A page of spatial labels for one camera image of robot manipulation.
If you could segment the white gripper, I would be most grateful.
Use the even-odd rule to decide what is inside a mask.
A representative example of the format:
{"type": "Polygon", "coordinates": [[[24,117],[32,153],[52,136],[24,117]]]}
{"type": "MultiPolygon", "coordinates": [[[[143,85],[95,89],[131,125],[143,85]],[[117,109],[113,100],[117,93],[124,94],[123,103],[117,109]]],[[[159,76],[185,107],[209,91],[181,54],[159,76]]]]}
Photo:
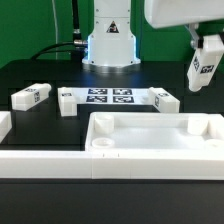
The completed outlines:
{"type": "Polygon", "coordinates": [[[191,47],[202,49],[198,23],[224,19],[224,0],[144,0],[144,14],[153,28],[189,24],[191,47]]]}

